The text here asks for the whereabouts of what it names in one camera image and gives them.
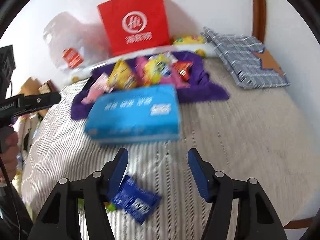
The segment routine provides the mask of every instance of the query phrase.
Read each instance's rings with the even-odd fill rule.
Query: bed
[[[220,59],[207,59],[204,67],[230,99],[181,104],[178,142],[100,147],[84,134],[85,120],[70,118],[72,100],[86,81],[64,88],[60,104],[49,110],[30,149],[22,177],[23,201],[38,213],[61,177],[83,179],[125,147],[126,172],[163,198],[142,226],[124,211],[109,213],[115,238],[200,239],[211,205],[199,196],[188,167],[187,152],[196,147],[217,171],[239,180],[255,177],[287,224],[320,186],[320,161],[308,123],[284,88],[243,90]],[[228,239],[235,233],[236,214],[234,205]],[[79,220],[83,239],[88,239],[83,211]]]

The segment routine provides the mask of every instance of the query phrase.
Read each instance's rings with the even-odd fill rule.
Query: bag logo
[[[122,19],[122,28],[128,33],[139,33],[147,26],[147,17],[139,11],[132,11]]]

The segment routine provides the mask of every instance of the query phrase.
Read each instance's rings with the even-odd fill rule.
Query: purple towel
[[[179,61],[192,61],[193,66],[190,70],[190,79],[188,83],[191,85],[188,88],[177,89],[178,100],[180,103],[195,103],[202,101],[212,100],[227,100],[229,99],[228,93],[219,85],[210,81],[209,75],[204,71],[202,58],[189,51],[180,51],[172,53]],[[132,70],[135,71],[136,59],[126,60],[127,64]],[[93,82],[95,82],[100,75],[105,72],[110,75],[114,64],[105,65],[94,69],[91,74]],[[71,118],[73,120],[85,119],[93,106],[93,104],[83,105],[81,101],[88,95],[89,90],[83,89],[79,94],[75,96],[71,106]]]

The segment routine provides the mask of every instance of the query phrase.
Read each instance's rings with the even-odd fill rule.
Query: yellow snack package
[[[144,66],[144,80],[146,86],[157,85],[160,82],[161,75],[158,71],[155,59],[149,60]]]
[[[159,54],[158,57],[156,58],[156,62],[164,62],[166,64],[170,64],[170,59],[165,56],[164,54]]]
[[[173,44],[204,44],[204,39],[202,36],[187,35],[175,38]]]
[[[206,52],[203,50],[203,49],[197,49],[195,51],[196,54],[198,54],[199,56],[203,57],[203,58],[206,58],[207,57],[207,54]]]
[[[119,59],[108,79],[107,85],[120,90],[129,90],[138,86],[136,77],[128,64]]]

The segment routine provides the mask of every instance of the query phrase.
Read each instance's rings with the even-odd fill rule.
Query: blue box
[[[179,140],[176,90],[157,85],[105,94],[93,105],[84,131],[102,145]]]

